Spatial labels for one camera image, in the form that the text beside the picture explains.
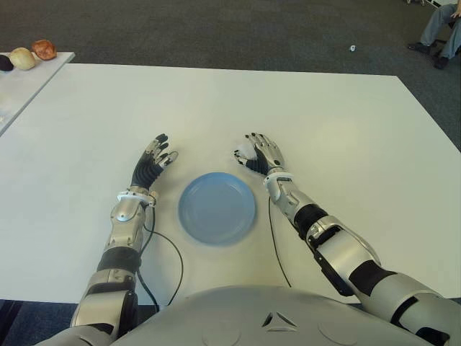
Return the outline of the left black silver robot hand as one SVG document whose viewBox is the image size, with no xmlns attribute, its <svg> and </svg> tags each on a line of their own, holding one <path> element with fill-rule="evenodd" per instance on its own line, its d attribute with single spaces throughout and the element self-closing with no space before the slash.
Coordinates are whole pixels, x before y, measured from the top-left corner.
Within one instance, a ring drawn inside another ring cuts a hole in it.
<svg viewBox="0 0 461 346">
<path fill-rule="evenodd" d="M 130 186 L 142 187 L 147 190 L 178 157 L 177 151 L 169 153 L 164 150 L 169 146 L 169 137 L 162 133 L 156 136 L 146 147 L 136 164 Z"/>
</svg>

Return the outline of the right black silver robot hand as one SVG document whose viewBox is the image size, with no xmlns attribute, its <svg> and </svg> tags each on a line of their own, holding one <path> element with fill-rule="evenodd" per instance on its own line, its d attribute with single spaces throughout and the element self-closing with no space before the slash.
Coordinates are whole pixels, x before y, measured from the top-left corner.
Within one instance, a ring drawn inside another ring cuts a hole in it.
<svg viewBox="0 0 461 346">
<path fill-rule="evenodd" d="M 233 157 L 240 165 L 264 176 L 285 170 L 284 157 L 275 142 L 267 136 L 255 132 L 246 134 L 245 138 L 252 145 L 256 155 L 251 158 L 241 150 L 236 149 L 233 152 Z"/>
</svg>

